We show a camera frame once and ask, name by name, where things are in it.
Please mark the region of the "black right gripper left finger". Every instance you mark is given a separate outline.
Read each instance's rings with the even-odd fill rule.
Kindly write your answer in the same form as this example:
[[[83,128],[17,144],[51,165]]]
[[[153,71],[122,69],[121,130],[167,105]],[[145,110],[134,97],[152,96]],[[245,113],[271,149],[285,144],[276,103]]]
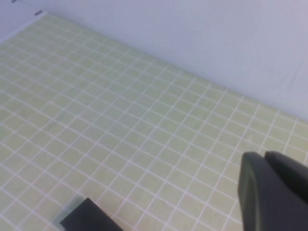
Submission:
[[[245,231],[308,229],[308,185],[287,185],[265,155],[242,155],[238,197]]]

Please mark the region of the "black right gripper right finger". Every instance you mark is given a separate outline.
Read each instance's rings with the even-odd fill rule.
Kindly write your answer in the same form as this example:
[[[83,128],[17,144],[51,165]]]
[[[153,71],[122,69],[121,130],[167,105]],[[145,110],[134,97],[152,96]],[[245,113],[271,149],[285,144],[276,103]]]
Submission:
[[[308,168],[279,152],[268,151],[265,159],[287,185],[307,185]]]

